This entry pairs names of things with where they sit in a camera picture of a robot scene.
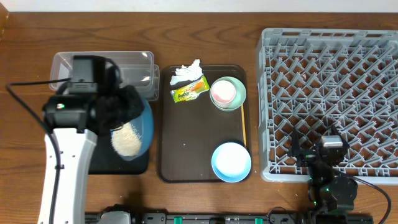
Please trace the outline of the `dark blue plate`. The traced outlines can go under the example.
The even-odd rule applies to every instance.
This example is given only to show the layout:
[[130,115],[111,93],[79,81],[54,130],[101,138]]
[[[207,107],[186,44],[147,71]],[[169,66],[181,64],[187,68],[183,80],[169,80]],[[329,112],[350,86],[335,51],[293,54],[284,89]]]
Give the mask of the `dark blue plate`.
[[143,96],[140,96],[140,98],[141,101],[143,102],[144,110],[142,111],[139,117],[131,120],[129,123],[133,124],[142,134],[142,145],[139,154],[136,156],[124,157],[119,155],[125,161],[132,161],[133,159],[136,159],[141,155],[143,155],[150,148],[150,145],[152,144],[152,140],[154,137],[154,118],[152,110],[150,108],[148,101]]

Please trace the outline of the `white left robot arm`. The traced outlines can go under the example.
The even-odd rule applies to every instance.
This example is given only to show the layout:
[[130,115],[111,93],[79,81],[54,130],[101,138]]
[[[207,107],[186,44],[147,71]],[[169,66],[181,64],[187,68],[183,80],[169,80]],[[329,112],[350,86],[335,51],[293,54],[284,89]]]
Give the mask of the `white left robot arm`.
[[132,85],[99,90],[71,89],[44,105],[46,168],[39,223],[83,223],[90,162],[98,136],[109,134],[111,148],[125,161],[148,150],[152,111]]

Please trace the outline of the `pink cup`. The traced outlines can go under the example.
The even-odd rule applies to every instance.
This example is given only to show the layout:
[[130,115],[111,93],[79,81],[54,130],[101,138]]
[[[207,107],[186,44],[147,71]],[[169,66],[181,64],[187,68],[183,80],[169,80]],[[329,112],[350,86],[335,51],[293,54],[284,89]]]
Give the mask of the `pink cup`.
[[211,96],[219,104],[225,105],[232,102],[235,95],[236,88],[227,80],[217,81],[211,87]]

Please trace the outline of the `green bowl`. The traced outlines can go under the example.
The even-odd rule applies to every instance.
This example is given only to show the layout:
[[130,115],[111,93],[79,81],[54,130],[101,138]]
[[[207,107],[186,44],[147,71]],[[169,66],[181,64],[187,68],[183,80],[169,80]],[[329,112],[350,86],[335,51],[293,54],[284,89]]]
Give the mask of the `green bowl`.
[[231,82],[234,85],[234,87],[236,88],[236,95],[235,95],[234,99],[232,100],[232,102],[222,105],[222,104],[217,103],[213,99],[213,97],[211,96],[211,88],[210,88],[210,99],[211,99],[212,103],[218,109],[220,109],[222,111],[233,111],[233,110],[240,108],[241,105],[246,100],[246,87],[244,86],[244,84],[235,77],[221,77],[221,78],[217,79],[215,82],[221,81],[221,80],[227,80],[227,81]]

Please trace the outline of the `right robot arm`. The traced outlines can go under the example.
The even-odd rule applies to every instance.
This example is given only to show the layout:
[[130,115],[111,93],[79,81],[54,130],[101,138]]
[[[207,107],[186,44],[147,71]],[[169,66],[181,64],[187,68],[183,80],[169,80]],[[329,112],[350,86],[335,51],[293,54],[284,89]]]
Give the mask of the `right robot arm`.
[[291,136],[288,156],[296,158],[296,166],[308,169],[308,199],[315,205],[301,222],[348,223],[348,212],[354,209],[358,184],[333,168],[345,158],[348,142],[335,126],[330,127],[329,136],[321,136],[308,149],[301,148],[296,129]]

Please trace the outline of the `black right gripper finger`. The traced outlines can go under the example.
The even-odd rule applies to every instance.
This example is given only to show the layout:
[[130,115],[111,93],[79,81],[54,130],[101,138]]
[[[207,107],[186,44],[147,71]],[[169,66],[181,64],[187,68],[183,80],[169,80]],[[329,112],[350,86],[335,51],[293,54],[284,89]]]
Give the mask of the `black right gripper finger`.
[[291,134],[291,145],[290,149],[287,153],[289,157],[296,158],[296,166],[302,167],[303,166],[303,151],[300,147],[299,143],[299,136],[296,128],[293,129]]
[[346,141],[345,138],[342,137],[340,132],[337,130],[336,126],[331,125],[330,131],[331,131],[331,136],[333,136],[333,138],[336,141],[335,146],[349,146],[348,142]]

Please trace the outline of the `light blue bowl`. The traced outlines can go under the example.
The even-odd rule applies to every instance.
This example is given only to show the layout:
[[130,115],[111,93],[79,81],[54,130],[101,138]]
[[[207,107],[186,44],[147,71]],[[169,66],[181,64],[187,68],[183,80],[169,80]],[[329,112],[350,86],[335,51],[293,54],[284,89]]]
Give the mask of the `light blue bowl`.
[[211,168],[224,182],[237,183],[248,177],[251,171],[251,156],[239,143],[226,142],[219,145],[211,157]]

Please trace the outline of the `pile of white rice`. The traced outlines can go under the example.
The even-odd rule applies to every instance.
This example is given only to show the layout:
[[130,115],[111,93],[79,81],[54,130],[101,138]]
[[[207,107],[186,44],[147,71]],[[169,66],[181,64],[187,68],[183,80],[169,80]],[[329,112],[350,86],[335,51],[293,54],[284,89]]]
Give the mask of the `pile of white rice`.
[[136,156],[142,145],[142,134],[133,124],[126,123],[111,132],[111,144],[120,156]]

